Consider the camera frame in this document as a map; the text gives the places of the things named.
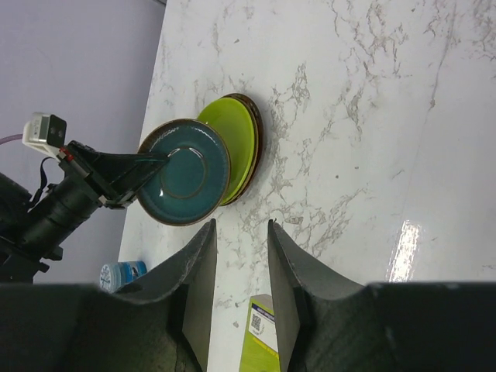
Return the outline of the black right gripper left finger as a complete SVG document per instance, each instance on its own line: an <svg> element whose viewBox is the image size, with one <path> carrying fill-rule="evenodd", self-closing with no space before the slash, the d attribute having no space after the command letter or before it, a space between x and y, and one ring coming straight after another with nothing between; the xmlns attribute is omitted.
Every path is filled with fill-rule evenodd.
<svg viewBox="0 0 496 372"><path fill-rule="evenodd" d="M204 371L217 262L216 222L108 293L83 284L1 287L3 371Z"/></svg>

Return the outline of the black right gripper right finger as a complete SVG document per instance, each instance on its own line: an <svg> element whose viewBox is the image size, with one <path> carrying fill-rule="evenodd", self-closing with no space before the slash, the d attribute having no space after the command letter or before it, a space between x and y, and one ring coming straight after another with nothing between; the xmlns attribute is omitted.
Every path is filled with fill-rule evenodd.
<svg viewBox="0 0 496 372"><path fill-rule="evenodd" d="M493 371L495 285L360 285L267 226L283 371Z"/></svg>

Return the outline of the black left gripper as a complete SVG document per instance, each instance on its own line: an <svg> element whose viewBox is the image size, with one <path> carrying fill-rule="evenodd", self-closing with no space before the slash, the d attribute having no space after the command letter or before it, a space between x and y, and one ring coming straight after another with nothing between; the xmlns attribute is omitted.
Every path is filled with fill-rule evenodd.
<svg viewBox="0 0 496 372"><path fill-rule="evenodd" d="M51 187L19 228L15 243L45 257L101 207L121 209L169 161L163 153L102 153L77 141L57 158L64 179Z"/></svg>

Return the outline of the teal blue plate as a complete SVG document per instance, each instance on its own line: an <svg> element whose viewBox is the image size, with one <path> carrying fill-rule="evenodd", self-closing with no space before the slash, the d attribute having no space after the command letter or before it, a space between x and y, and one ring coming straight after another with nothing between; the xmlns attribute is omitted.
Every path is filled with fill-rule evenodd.
<svg viewBox="0 0 496 372"><path fill-rule="evenodd" d="M230 158L222 137L195 119L175 119L157 127L140 153L167 162L137 194L144 211L169 226L188 226L210 215L223 200Z"/></svg>

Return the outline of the lime green plate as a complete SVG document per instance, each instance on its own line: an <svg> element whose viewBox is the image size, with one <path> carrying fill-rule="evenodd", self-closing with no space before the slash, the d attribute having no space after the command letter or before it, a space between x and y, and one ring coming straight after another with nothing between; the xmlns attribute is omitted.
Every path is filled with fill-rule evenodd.
<svg viewBox="0 0 496 372"><path fill-rule="evenodd" d="M224 141L230 158L230 179L221 205L241 190L255 154L255 129L248 108L236 98L222 97L207 105L198 120L212 127Z"/></svg>

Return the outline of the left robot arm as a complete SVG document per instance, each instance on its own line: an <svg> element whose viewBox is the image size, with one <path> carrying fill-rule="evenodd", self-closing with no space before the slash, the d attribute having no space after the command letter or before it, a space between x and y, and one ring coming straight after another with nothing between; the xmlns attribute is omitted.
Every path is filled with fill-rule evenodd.
<svg viewBox="0 0 496 372"><path fill-rule="evenodd" d="M61 243L101 207L124 209L168 162L162 153L110 154L77 141L56 155L64 179L40 175L34 195L1 176L1 280L31 283L61 260Z"/></svg>

